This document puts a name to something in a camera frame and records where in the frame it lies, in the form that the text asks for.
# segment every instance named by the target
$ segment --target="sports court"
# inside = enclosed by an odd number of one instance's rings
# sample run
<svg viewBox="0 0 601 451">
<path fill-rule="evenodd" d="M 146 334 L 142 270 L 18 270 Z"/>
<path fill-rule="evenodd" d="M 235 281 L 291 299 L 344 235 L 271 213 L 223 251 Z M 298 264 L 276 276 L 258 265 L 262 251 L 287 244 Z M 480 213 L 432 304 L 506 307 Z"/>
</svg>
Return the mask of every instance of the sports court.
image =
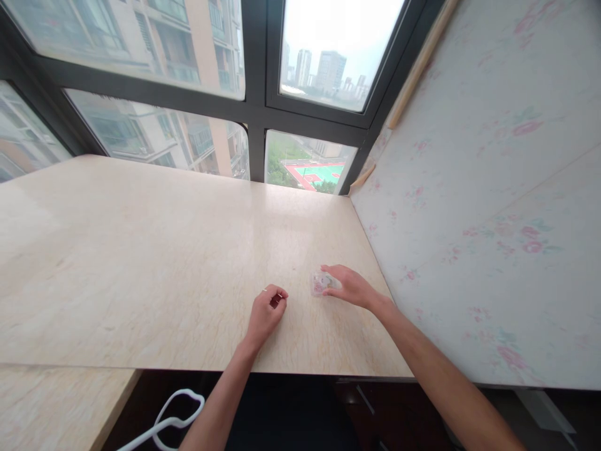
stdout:
<svg viewBox="0 0 601 451">
<path fill-rule="evenodd" d="M 323 181 L 338 183 L 344 164 L 309 164 L 288 165 L 286 169 L 308 191 L 315 191 L 313 183 L 321 184 Z"/>
</svg>

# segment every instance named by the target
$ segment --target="glass pane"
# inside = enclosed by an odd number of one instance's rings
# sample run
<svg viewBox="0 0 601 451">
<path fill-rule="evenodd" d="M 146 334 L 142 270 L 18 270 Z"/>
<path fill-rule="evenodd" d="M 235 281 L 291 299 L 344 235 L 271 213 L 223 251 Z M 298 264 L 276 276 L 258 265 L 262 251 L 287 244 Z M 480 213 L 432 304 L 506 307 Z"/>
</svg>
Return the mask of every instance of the glass pane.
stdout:
<svg viewBox="0 0 601 451">
<path fill-rule="evenodd" d="M 244 99 L 240 0 L 3 0 L 36 51 Z"/>
<path fill-rule="evenodd" d="M 265 183 L 338 194 L 356 147 L 268 130 Z"/>
<path fill-rule="evenodd" d="M 111 157 L 249 180 L 249 139 L 235 122 L 66 92 Z"/>
<path fill-rule="evenodd" d="M 0 81 L 0 183 L 71 158 L 6 81 Z"/>
<path fill-rule="evenodd" d="M 280 94 L 363 111 L 404 0 L 286 0 Z"/>
</svg>

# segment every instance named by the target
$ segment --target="small plastic bag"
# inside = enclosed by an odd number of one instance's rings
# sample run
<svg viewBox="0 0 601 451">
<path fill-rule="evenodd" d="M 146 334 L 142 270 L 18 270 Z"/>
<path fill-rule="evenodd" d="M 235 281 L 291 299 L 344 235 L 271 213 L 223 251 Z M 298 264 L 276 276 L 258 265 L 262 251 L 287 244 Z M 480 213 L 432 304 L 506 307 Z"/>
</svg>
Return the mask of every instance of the small plastic bag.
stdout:
<svg viewBox="0 0 601 451">
<path fill-rule="evenodd" d="M 313 271 L 311 273 L 311 294 L 322 296 L 326 288 L 342 288 L 342 284 L 327 272 Z"/>
</svg>

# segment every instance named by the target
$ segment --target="black window frame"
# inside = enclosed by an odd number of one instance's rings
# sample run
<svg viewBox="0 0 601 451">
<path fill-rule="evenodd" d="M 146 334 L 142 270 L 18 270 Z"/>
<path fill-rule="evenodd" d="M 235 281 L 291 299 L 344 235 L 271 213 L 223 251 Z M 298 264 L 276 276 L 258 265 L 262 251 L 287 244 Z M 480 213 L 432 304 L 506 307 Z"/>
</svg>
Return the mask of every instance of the black window frame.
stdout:
<svg viewBox="0 0 601 451">
<path fill-rule="evenodd" d="M 242 101 L 81 66 L 37 54 L 0 7 L 0 79 L 8 81 L 72 155 L 109 156 L 65 89 L 228 120 L 248 134 L 250 179 L 264 182 L 272 129 L 357 148 L 340 194 L 348 194 L 444 0 L 406 0 L 361 113 L 279 94 L 285 0 L 242 0 L 246 94 Z"/>
</svg>

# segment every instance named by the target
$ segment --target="hand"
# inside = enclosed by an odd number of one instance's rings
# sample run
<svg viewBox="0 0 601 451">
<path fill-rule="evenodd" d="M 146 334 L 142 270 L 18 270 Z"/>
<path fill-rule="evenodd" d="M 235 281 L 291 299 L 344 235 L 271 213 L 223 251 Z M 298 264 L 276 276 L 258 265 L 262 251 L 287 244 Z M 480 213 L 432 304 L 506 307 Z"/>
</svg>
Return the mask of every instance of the hand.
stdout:
<svg viewBox="0 0 601 451">
<path fill-rule="evenodd" d="M 327 288 L 324 296 L 334 296 L 373 312 L 377 304 L 389 298 L 378 293 L 358 272 L 343 265 L 322 265 L 321 270 L 332 274 L 342 284 L 342 289 Z"/>
<path fill-rule="evenodd" d="M 281 296 L 282 299 L 277 305 L 272 306 L 272 298 L 276 294 Z M 275 285 L 267 286 L 255 298 L 250 312 L 249 329 L 244 338 L 244 341 L 248 342 L 254 351 L 259 352 L 267 338 L 279 324 L 286 310 L 287 299 L 288 293 L 286 293 L 286 290 Z"/>
</svg>

